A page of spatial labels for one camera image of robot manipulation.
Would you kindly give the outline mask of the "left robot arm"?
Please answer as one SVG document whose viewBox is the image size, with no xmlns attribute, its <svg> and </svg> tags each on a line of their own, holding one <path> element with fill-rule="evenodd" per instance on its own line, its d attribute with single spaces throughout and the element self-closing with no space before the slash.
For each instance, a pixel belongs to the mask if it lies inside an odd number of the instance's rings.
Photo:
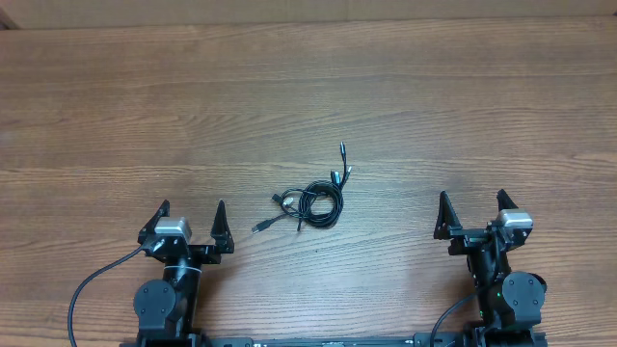
<svg viewBox="0 0 617 347">
<path fill-rule="evenodd" d="M 147 257 L 160 261 L 163 276 L 141 285 L 133 299 L 139 326 L 137 346 L 210 346 L 212 342 L 193 326 L 201 282 L 201 267 L 215 265 L 234 252 L 226 205 L 220 201 L 210 231 L 212 244 L 191 242 L 192 230 L 184 217 L 170 215 L 164 200 L 138 233 Z"/>
</svg>

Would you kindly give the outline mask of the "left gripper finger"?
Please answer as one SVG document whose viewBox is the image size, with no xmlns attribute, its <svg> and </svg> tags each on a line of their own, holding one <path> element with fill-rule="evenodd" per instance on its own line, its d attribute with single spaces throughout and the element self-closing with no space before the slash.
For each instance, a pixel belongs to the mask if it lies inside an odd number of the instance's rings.
<svg viewBox="0 0 617 347">
<path fill-rule="evenodd" d="M 138 233 L 138 240 L 145 241 L 150 235 L 154 233 L 155 227 L 163 217 L 170 216 L 170 202 L 168 200 L 163 200 L 163 202 L 158 207 L 157 211 L 154 215 L 148 220 L 148 222 L 143 226 L 143 228 Z"/>
<path fill-rule="evenodd" d="M 218 203 L 210 236 L 214 239 L 214 245 L 218 254 L 234 253 L 234 240 L 228 226 L 226 205 L 223 200 L 220 200 Z"/>
</svg>

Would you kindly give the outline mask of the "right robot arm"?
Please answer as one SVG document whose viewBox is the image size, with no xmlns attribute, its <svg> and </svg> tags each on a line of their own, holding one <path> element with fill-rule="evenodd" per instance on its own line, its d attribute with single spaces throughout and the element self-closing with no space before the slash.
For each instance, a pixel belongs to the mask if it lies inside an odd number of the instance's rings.
<svg viewBox="0 0 617 347">
<path fill-rule="evenodd" d="M 428 337 L 431 346 L 546 346 L 546 336 L 533 328 L 541 323 L 548 286 L 539 275 L 515 272 L 507 253 L 524 245 L 534 227 L 531 215 L 518 207 L 504 190 L 496 193 L 498 213 L 483 228 L 462 226 L 446 191 L 440 193 L 434 230 L 448 240 L 451 255 L 464 255 L 474 292 L 447 309 Z M 475 299 L 480 319 L 460 333 L 438 334 L 445 318 Z"/>
</svg>

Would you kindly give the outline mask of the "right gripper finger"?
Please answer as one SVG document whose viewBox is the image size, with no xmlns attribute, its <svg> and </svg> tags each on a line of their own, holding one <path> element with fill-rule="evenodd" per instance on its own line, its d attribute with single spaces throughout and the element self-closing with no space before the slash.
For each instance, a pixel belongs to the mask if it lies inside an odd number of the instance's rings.
<svg viewBox="0 0 617 347">
<path fill-rule="evenodd" d="M 519 207 L 511 200 L 504 189 L 500 189 L 496 194 L 498 210 L 518 209 Z"/>
<path fill-rule="evenodd" d="M 433 237 L 448 240 L 459 237 L 462 225 L 446 191 L 440 192 L 439 211 Z"/>
</svg>

